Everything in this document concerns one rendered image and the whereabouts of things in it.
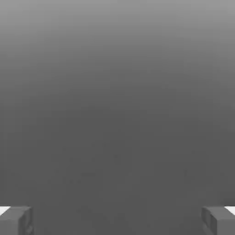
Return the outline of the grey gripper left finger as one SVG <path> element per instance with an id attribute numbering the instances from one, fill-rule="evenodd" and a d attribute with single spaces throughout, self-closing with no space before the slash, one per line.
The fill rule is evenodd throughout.
<path id="1" fill-rule="evenodd" d="M 0 235 L 34 235 L 33 208 L 0 206 Z"/>

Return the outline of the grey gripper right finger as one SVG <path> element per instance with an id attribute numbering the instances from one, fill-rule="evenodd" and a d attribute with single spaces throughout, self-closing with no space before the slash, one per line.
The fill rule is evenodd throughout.
<path id="1" fill-rule="evenodd" d="M 202 207 L 205 235 L 235 235 L 235 206 Z"/>

